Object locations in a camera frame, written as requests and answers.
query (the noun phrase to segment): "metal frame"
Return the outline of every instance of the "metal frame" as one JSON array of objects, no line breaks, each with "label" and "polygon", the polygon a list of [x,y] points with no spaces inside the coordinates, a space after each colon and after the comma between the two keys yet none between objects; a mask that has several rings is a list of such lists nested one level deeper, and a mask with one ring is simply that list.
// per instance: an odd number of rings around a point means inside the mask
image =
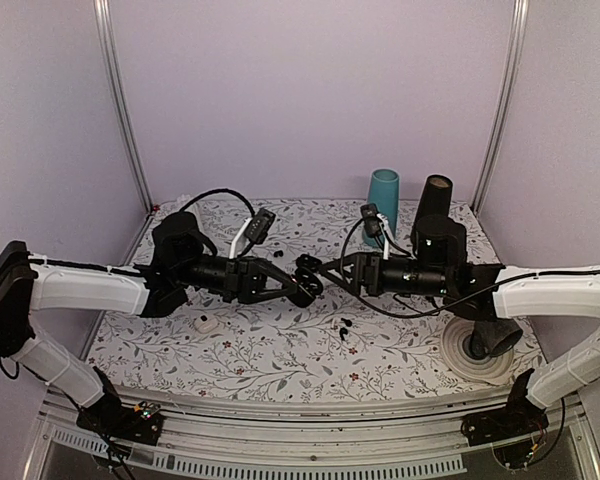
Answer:
[{"label": "metal frame", "polygon": [[100,36],[100,45],[102,47],[102,55],[105,60],[107,77],[109,78],[109,86],[111,87],[113,102],[116,107],[122,140],[129,158],[131,174],[133,175],[134,183],[138,189],[138,195],[140,196],[142,206],[147,213],[150,213],[154,203],[149,190],[149,182],[147,181],[142,162],[140,161],[138,145],[136,144],[131,125],[131,116],[129,114],[129,109],[127,108],[127,102],[122,88],[122,76],[120,74],[118,54],[113,36],[109,0],[94,0],[94,6],[96,10],[96,20],[98,24],[98,34]]},{"label": "metal frame", "polygon": [[509,114],[509,105],[513,94],[513,87],[518,75],[518,67],[522,56],[522,46],[524,44],[524,34],[527,25],[527,12],[529,10],[528,0],[516,0],[513,8],[513,19],[511,22],[511,36],[509,37],[509,51],[507,52],[507,61],[505,64],[504,78],[502,79],[502,87],[500,89],[500,98],[498,99],[498,107],[496,116],[489,137],[487,153],[480,171],[478,184],[471,200],[471,209],[476,214],[480,215],[484,202],[489,191],[489,184],[493,177],[493,172],[498,160],[500,145],[502,144],[502,136],[504,127]]},{"label": "metal frame", "polygon": [[[98,33],[105,66],[116,107],[118,122],[128,154],[131,173],[143,208],[149,213],[153,200],[149,190],[138,147],[133,134],[131,117],[124,96],[120,66],[115,48],[108,0],[94,0]],[[522,53],[528,0],[515,0],[509,50],[485,161],[473,200],[472,210],[478,215],[484,206],[496,160],[513,87]],[[145,219],[136,234],[124,261],[129,262],[149,228],[152,216]],[[102,315],[98,317],[81,352],[85,358],[96,335]],[[436,399],[417,399],[365,404],[267,404],[206,400],[171,395],[162,392],[136,391],[119,387],[127,404],[140,400],[162,404],[167,417],[165,432],[156,448],[134,447],[134,456],[149,458],[154,454],[176,455],[180,458],[198,458],[205,461],[266,465],[271,463],[293,465],[296,469],[315,470],[315,459],[302,452],[312,449],[320,455],[323,465],[333,468],[351,464],[347,450],[355,451],[357,465],[386,465],[394,462],[422,461],[441,455],[462,454],[469,451],[466,440],[459,433],[463,415],[479,409],[500,406],[506,401],[507,389],[447,396]],[[549,410],[552,429],[559,423],[559,409]],[[56,431],[61,428],[85,432],[75,427],[76,412],[58,391],[50,390],[41,408],[29,443],[30,454],[26,462],[24,479],[39,480],[44,461]],[[408,425],[408,433],[397,433]],[[309,440],[297,436],[305,429],[315,433]],[[591,428],[577,395],[567,398],[567,428],[573,437],[576,454],[586,479],[600,480],[600,457]],[[343,437],[342,445],[337,440]],[[485,445],[477,448],[490,448]],[[146,466],[146,462],[135,462]]]},{"label": "metal frame", "polygon": [[[122,389],[122,399],[133,404],[141,393],[144,398],[144,393],[149,392]],[[459,432],[460,423],[465,414],[500,405],[504,397],[482,400],[469,397],[458,397],[454,403],[440,401],[434,407],[413,405],[410,401],[341,405],[337,409],[326,404],[287,404],[270,412],[256,408],[257,402],[233,402],[232,409],[227,405],[223,410],[214,401],[184,397],[179,404],[163,403],[166,422],[160,443],[157,447],[134,445],[129,463],[187,477],[188,472],[178,470],[177,466],[174,469],[173,463],[215,464],[242,470],[293,470],[306,472],[304,478],[311,478],[310,472],[314,472],[313,478],[318,478],[316,472],[331,471],[336,472],[332,477],[336,479],[337,472],[348,471],[354,465],[358,470],[383,470],[398,464],[426,463],[492,448],[489,444],[468,447]],[[596,449],[591,448],[593,438],[579,397],[570,395],[566,405],[565,428],[573,436],[580,470],[585,479],[600,480],[600,459]],[[556,430],[560,406],[550,408],[548,416],[550,430]],[[91,441],[97,442],[97,437],[75,427],[75,419],[75,409],[68,400],[51,391],[36,421],[38,435],[27,462],[25,480],[41,479],[51,442],[63,443],[62,438],[58,440],[58,431],[60,436],[68,433],[75,437],[73,443],[65,441],[65,445],[75,445],[83,451],[85,445],[94,449]],[[164,463],[167,457],[172,458],[171,467]]]}]

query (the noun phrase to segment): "table surface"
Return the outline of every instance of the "table surface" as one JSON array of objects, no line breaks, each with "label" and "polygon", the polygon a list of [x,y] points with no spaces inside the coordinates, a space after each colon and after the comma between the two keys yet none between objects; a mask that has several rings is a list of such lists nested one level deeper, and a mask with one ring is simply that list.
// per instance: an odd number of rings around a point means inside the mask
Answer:
[{"label": "table surface", "polygon": [[[157,225],[186,198],[165,203]],[[340,255],[342,242],[359,217],[358,200],[262,200],[277,215],[267,242],[253,255],[292,272],[302,253],[322,260]],[[409,246],[417,202],[403,201],[397,239]],[[229,243],[248,212],[237,201],[204,201],[198,207],[204,232],[226,254]],[[496,262],[479,223],[466,204],[454,203],[450,216],[468,231],[469,260]],[[153,245],[150,230],[133,263],[147,264]],[[361,234],[352,238],[350,252],[370,250]],[[273,257],[281,250],[283,256]],[[449,313],[418,320],[395,320],[363,307],[333,284],[309,308],[299,309],[286,299],[256,305],[223,303],[206,292],[188,291],[190,302],[164,319],[144,319],[107,313],[91,347],[88,362],[101,368],[115,384],[179,395],[262,402],[362,402],[439,397],[476,392],[489,395],[492,386],[463,380],[442,360],[439,340]],[[372,299],[385,309],[406,310],[390,295]],[[409,302],[418,310],[424,299]],[[198,333],[194,321],[215,318],[219,326]],[[331,328],[333,318],[353,322],[346,341]],[[543,362],[538,342],[526,320],[515,347],[512,379]]]}]

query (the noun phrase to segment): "black cable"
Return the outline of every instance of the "black cable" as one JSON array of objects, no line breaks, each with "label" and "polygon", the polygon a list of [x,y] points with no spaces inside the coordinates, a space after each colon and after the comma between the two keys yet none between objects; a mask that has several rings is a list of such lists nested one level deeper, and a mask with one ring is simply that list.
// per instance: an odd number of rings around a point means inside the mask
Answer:
[{"label": "black cable", "polygon": [[[412,307],[411,305],[409,305],[408,303],[406,303],[406,302],[403,302],[402,300],[400,300],[400,297],[402,297],[402,295],[401,295],[401,294],[399,294],[399,293],[394,293],[392,298],[393,298],[393,300],[394,300],[395,302],[397,302],[397,303],[399,303],[400,305],[402,305],[402,306],[404,306],[404,307],[408,308],[409,310],[413,310],[413,311],[414,311],[414,312],[416,312],[416,313],[422,313],[422,312],[421,312],[420,310],[418,310],[417,308],[414,308],[414,307]],[[436,305],[436,302],[435,302],[433,299],[430,299],[430,301],[431,301],[431,303],[433,304],[434,308],[438,308],[438,305]],[[435,315],[432,315],[432,316],[434,316],[434,317],[437,317],[438,315],[440,315],[440,313],[436,313]]]},{"label": "black cable", "polygon": [[239,199],[240,201],[242,201],[242,203],[244,203],[245,206],[249,209],[249,213],[251,214],[251,216],[255,217],[256,211],[253,209],[253,206],[251,205],[251,202],[249,202],[249,200],[247,200],[247,198],[244,195],[242,195],[240,192],[236,192],[235,190],[232,190],[230,188],[216,188],[214,190],[209,190],[208,192],[201,193],[200,195],[192,198],[187,203],[185,203],[185,205],[180,208],[180,211],[184,212],[191,205],[193,205],[196,202],[199,202],[203,198],[210,197],[211,195],[217,195],[219,193],[227,193],[229,195],[233,195],[234,197],[236,197],[237,199]]},{"label": "black cable", "polygon": [[[344,276],[344,258],[346,257],[347,246],[349,245],[349,242],[351,241],[351,237],[353,236],[353,233],[356,231],[356,229],[360,226],[360,224],[362,222],[364,222],[364,219],[361,218],[353,225],[353,227],[347,234],[347,237],[345,238],[345,241],[342,245],[342,251],[340,253],[339,273],[340,273],[340,276],[342,277],[342,281],[345,282],[347,285],[349,285],[349,282],[347,282],[346,277]],[[366,307],[370,308],[371,310],[373,310],[375,312],[381,313],[381,314],[386,315],[391,318],[397,318],[397,319],[401,319],[401,320],[413,320],[415,318],[422,318],[422,317],[428,317],[431,315],[435,315],[437,313],[442,312],[443,310],[446,310],[451,307],[455,307],[456,305],[460,305],[461,303],[464,303],[467,300],[471,300],[472,298],[477,297],[478,295],[482,295],[483,293],[490,292],[491,290],[495,290],[498,287],[500,287],[501,285],[505,285],[505,284],[511,283],[511,282],[516,282],[518,280],[524,280],[525,278],[544,277],[544,276],[588,276],[588,275],[600,275],[600,270],[553,270],[553,271],[549,270],[549,271],[523,273],[520,275],[515,275],[513,277],[507,278],[505,280],[501,280],[499,282],[495,282],[495,283],[493,283],[485,288],[482,288],[476,292],[470,293],[469,295],[465,295],[464,297],[461,297],[458,300],[454,300],[451,303],[443,305],[442,307],[434,308],[433,310],[428,310],[426,312],[412,314],[412,315],[401,315],[398,313],[387,312],[386,310],[383,310],[382,308],[379,308],[379,307],[375,306],[374,304],[369,303],[364,298],[362,298],[359,294],[352,292],[349,288],[347,288],[346,291],[349,294],[351,294],[352,296],[354,296],[355,298],[357,298],[358,301],[360,301],[360,303],[362,303],[363,305],[365,305]]]},{"label": "black cable", "polygon": [[20,363],[15,362],[15,364],[16,371],[14,373],[9,373],[7,369],[4,368],[4,365],[2,364],[2,357],[0,357],[0,370],[2,370],[2,373],[4,373],[9,380],[17,380],[20,376]]},{"label": "black cable", "polygon": [[545,460],[549,456],[549,454],[556,448],[556,445],[558,445],[558,441],[560,440],[560,437],[562,436],[562,431],[564,430],[564,421],[567,416],[567,407],[564,404],[564,398],[561,398],[560,402],[562,403],[562,418],[560,420],[560,428],[558,429],[558,434],[556,435],[556,438],[551,444],[551,446],[544,452],[544,455],[538,458],[537,460],[531,460],[531,462],[529,462],[529,464],[527,465],[528,467],[536,465]]},{"label": "black cable", "polygon": [[[64,394],[65,397],[67,397],[69,399],[69,401],[75,407],[75,409],[78,411],[79,414],[83,413],[83,408],[80,405],[78,405],[78,403],[73,398],[71,398],[65,392],[62,392],[62,393]],[[124,458],[122,457],[122,455],[118,452],[117,446],[114,442],[111,441],[111,438],[108,435],[101,433],[99,431],[98,427],[96,425],[94,425],[94,423],[91,421],[91,419],[89,418],[88,415],[84,415],[83,418],[85,420],[87,420],[87,422],[89,422],[89,425],[91,426],[93,431],[96,433],[96,435],[98,435],[98,437],[100,437],[100,439],[107,445],[107,456],[109,457],[109,463],[110,464],[112,463],[111,454],[113,453],[113,455],[115,455],[115,457],[118,459],[118,462],[120,462],[120,465],[122,466],[122,468],[124,469],[126,474],[129,476],[129,479],[136,480],[136,477],[133,475],[133,473],[131,473],[129,466],[124,461]],[[120,476],[120,474],[118,474],[118,472],[115,471],[115,468],[112,468],[111,472],[116,476],[116,478],[118,480],[124,480]]]},{"label": "black cable", "polygon": [[[228,195],[233,195],[234,197],[236,197],[237,199],[239,199],[242,203],[244,203],[245,207],[247,207],[247,209],[249,210],[249,214],[251,215],[251,218],[256,216],[256,211],[253,208],[253,205],[251,205],[251,202],[247,199],[247,197],[245,197],[244,195],[242,195],[240,192],[233,190],[231,188],[215,188],[213,190],[209,190],[207,192],[201,193],[200,195],[192,198],[191,200],[189,200],[187,203],[184,204],[183,207],[180,208],[181,212],[184,212],[187,210],[187,208],[189,208],[191,205],[193,205],[196,202],[199,202],[200,200],[202,200],[203,198],[207,198],[210,197],[211,195],[217,195],[220,193],[226,193]],[[248,254],[251,249],[255,246],[255,243],[250,242],[245,249],[240,252],[238,254],[238,256],[236,258],[242,258],[244,257],[246,254]]]},{"label": "black cable", "polygon": [[397,303],[399,303],[399,304],[400,304],[400,305],[402,305],[403,307],[406,307],[406,308],[408,308],[409,310],[412,310],[412,311],[414,311],[414,312],[416,312],[416,313],[422,313],[420,310],[418,310],[417,308],[413,308],[411,305],[409,305],[409,304],[408,304],[408,303],[406,303],[406,302],[403,302],[403,301],[402,301],[402,300],[400,300],[398,297],[400,297],[400,294],[399,294],[399,293],[394,293],[394,294],[393,294],[393,297],[392,297],[392,298],[393,298],[393,301],[394,301],[394,302],[397,302]]},{"label": "black cable", "polygon": [[243,250],[242,252],[240,252],[236,258],[242,258],[242,257],[244,257],[244,256],[245,256],[247,253],[249,253],[249,252],[251,251],[251,249],[252,249],[252,248],[253,248],[255,245],[256,245],[256,244],[255,244],[254,242],[251,242],[251,241],[250,241],[250,242],[247,244],[247,246],[246,246],[246,247],[244,247],[244,250]]},{"label": "black cable", "polygon": [[389,245],[391,245],[395,250],[399,251],[403,255],[406,255],[407,257],[411,257],[411,252],[409,252],[408,250],[405,250],[400,245],[398,245],[396,242],[391,240],[391,237],[389,235],[386,235],[386,234],[384,235],[384,241],[389,242]]}]

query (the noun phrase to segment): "purple backdrop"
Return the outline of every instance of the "purple backdrop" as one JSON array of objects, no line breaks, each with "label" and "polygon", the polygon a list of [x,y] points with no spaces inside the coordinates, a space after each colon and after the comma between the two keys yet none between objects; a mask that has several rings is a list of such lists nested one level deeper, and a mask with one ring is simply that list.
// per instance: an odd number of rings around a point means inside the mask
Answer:
[{"label": "purple backdrop", "polygon": [[513,2],[126,0],[112,17],[157,200],[363,197],[373,169],[416,198],[475,187]]},{"label": "purple backdrop", "polygon": [[[141,220],[92,3],[0,2],[0,251],[117,262]],[[40,318],[76,351],[94,316]],[[22,476],[44,391],[0,373],[0,480]]]},{"label": "purple backdrop", "polygon": [[[518,81],[482,214],[506,262],[600,262],[600,2],[531,2]],[[538,319],[550,358],[599,322]],[[582,390],[600,448],[600,381]]]}]

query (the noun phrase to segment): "teal cup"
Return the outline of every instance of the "teal cup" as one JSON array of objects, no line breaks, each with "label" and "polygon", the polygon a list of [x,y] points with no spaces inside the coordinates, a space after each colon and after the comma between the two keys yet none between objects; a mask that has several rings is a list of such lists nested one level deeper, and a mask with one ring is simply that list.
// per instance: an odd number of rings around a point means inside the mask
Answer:
[{"label": "teal cup", "polygon": [[[386,215],[394,237],[396,236],[396,224],[398,223],[399,198],[400,176],[387,168],[374,171],[371,175],[367,203],[375,203],[376,207],[378,207],[378,212]],[[364,242],[372,247],[378,246],[373,238],[369,238],[366,235],[364,235]]]}]

